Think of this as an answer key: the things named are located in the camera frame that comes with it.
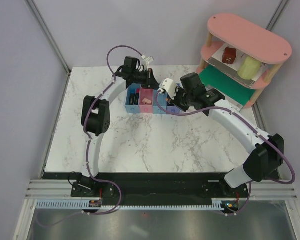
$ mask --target reflective floor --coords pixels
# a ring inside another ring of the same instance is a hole
[[[52,224],[73,210],[39,210]],[[238,216],[208,211],[121,210],[77,215],[56,226],[34,224],[29,240],[295,240],[284,202],[250,202]]]

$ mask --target green panel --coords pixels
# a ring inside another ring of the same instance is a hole
[[[242,86],[211,65],[206,67],[199,76],[203,84],[211,85],[243,106],[256,91]]]

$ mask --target white marble surface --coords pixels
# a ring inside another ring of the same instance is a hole
[[[195,72],[197,66],[153,66],[161,82]],[[75,67],[46,164],[46,172],[80,172],[86,151],[81,126],[83,99],[95,96],[110,82],[107,67]],[[192,116],[128,114],[126,92],[110,106],[111,124],[105,134],[101,172],[226,172],[248,157],[243,146],[217,122]],[[252,109],[241,113],[256,123]]]

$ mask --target white wall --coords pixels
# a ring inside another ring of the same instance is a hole
[[[294,186],[300,199],[300,0],[290,2],[274,32],[290,42],[293,52],[261,95],[260,106],[269,131],[285,140],[285,154],[296,172]]]
[[[67,80],[23,0],[0,0],[0,240],[37,178]]]
[[[280,0],[34,0],[72,67],[106,66],[108,50],[129,45],[154,65],[197,65],[208,19],[238,14],[266,27]],[[120,66],[130,50],[117,50]]]

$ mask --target yellow container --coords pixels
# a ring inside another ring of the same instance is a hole
[[[261,65],[262,62],[247,56],[238,71],[238,75],[242,79],[251,80],[258,73]]]

